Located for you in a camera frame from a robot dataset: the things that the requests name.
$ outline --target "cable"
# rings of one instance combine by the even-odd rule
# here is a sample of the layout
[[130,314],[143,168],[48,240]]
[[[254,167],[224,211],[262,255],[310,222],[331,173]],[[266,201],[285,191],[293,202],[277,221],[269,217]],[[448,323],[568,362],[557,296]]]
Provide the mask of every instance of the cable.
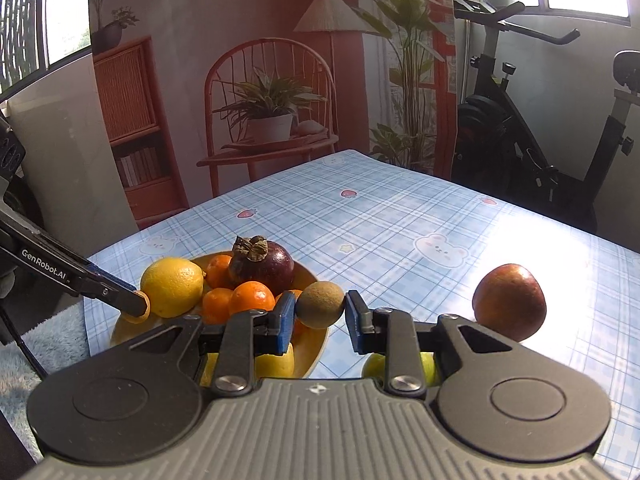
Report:
[[36,375],[40,378],[41,381],[43,381],[49,374],[47,374],[47,371],[42,367],[42,365],[38,362],[36,357],[31,353],[31,350],[29,350],[28,346],[25,345],[24,341],[20,337],[20,334],[18,334],[18,331],[15,329],[13,322],[7,315],[6,310],[4,309],[4,306],[2,305],[1,301],[0,301],[0,319],[2,319],[2,322],[4,322],[4,325],[6,326],[6,329],[9,331],[9,334],[11,334],[11,337],[14,338],[14,341],[18,345],[18,348],[22,350],[22,353],[27,358],[27,361],[31,365],[31,368],[33,368],[33,371],[36,372]]

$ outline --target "plant pot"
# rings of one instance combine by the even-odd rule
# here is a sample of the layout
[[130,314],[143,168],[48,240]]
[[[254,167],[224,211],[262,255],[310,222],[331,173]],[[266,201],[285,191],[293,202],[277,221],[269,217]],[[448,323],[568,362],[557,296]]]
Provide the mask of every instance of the plant pot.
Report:
[[249,119],[246,122],[246,135],[256,144],[265,142],[280,142],[291,136],[291,114],[265,119]]
[[111,22],[103,28],[96,30],[91,35],[91,50],[96,54],[101,54],[120,44],[122,39],[122,27],[118,22]]

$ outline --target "gray ribbed panel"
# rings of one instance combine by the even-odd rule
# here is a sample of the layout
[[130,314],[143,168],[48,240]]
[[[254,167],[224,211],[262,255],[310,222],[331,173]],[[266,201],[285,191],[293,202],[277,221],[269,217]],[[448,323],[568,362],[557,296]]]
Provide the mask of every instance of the gray ribbed panel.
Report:
[[[326,390],[315,394],[310,387]],[[172,450],[133,465],[90,468],[45,459],[26,480],[599,480],[580,457],[516,467],[470,452],[421,403],[372,380],[277,381],[242,400],[214,402]]]

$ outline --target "red wooden chair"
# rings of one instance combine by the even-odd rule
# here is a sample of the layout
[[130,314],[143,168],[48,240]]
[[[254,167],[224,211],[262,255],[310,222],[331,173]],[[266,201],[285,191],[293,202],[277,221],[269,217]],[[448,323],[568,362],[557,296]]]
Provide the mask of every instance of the red wooden chair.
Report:
[[[311,110],[300,110],[299,120],[315,120],[327,128],[327,138],[305,146],[288,148],[277,152],[247,155],[239,150],[220,147],[229,142],[238,142],[244,131],[242,124],[231,127],[230,119],[222,119],[212,110],[237,100],[233,93],[235,82],[254,80],[254,67],[269,75],[295,76],[301,83],[310,86],[324,102],[311,104]],[[312,152],[329,148],[335,153],[338,136],[335,134],[335,85],[326,61],[303,43],[286,38],[261,38],[240,44],[223,54],[211,67],[204,86],[205,121],[207,133],[207,157],[197,166],[209,167],[213,196],[220,194],[218,167],[232,164],[247,164],[249,180],[257,177],[255,163],[261,160],[301,155],[304,162],[311,160]]]

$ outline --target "kiwi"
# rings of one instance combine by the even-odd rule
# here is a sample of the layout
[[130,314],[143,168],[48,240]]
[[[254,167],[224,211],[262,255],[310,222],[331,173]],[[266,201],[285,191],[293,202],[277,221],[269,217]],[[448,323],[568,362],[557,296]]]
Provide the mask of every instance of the kiwi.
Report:
[[327,328],[340,319],[344,292],[332,282],[315,282],[296,301],[296,316],[309,328]]

